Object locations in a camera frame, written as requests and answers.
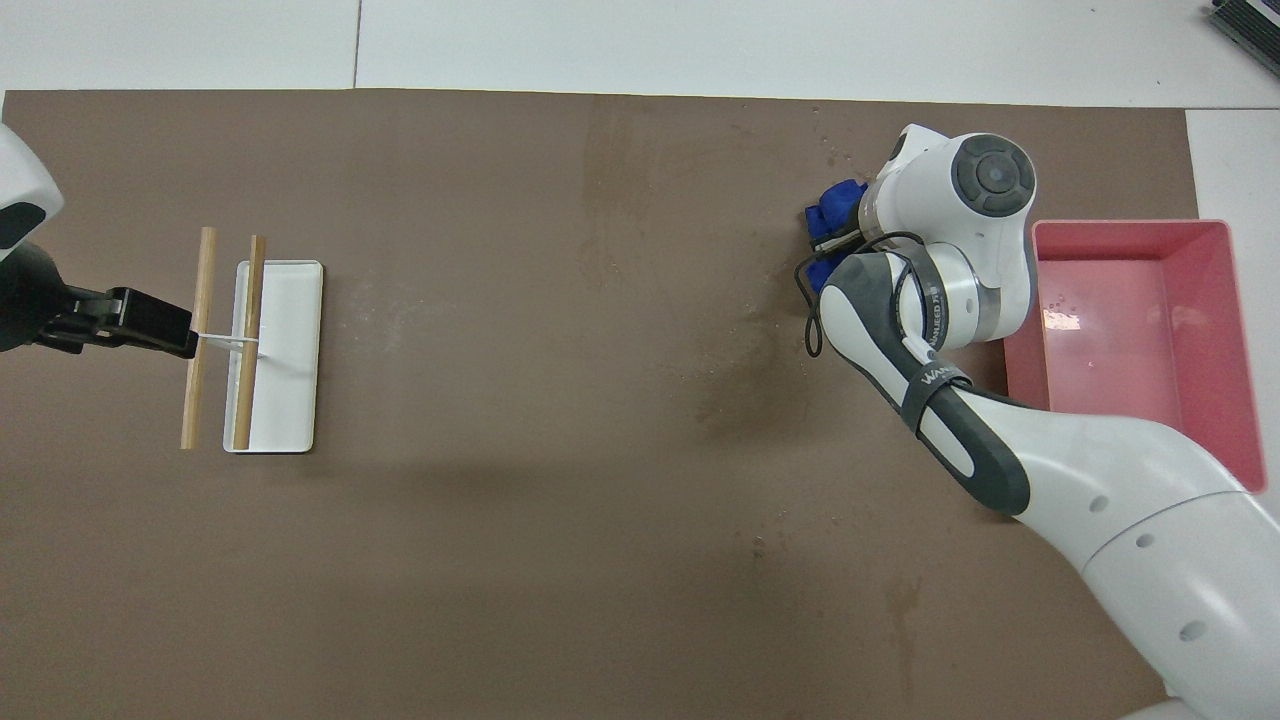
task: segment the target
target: pink tray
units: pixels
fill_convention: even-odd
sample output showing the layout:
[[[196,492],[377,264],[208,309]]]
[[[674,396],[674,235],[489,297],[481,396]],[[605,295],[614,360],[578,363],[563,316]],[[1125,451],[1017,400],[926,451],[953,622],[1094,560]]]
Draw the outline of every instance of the pink tray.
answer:
[[[1033,407],[1164,423],[1266,487],[1231,234],[1220,220],[1042,220],[1039,302],[1005,340]]]

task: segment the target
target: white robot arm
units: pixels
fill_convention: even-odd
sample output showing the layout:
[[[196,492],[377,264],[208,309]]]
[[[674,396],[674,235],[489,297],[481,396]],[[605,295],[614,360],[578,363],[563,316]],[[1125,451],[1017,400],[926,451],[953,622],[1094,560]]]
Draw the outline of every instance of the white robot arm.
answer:
[[[1025,318],[1034,190],[1012,142],[909,126],[859,204],[869,242],[820,291],[820,328],[975,500],[1075,566],[1180,698],[1133,717],[1275,720],[1280,527],[1252,496],[1171,428],[1021,407],[937,354]]]
[[[196,352],[191,313],[129,287],[97,292],[63,283],[52,259],[27,237],[63,209],[63,195],[35,152],[0,124],[0,352],[44,345],[131,345],[178,357]]]
[[[0,126],[0,263],[63,209],[63,193],[36,154]]]

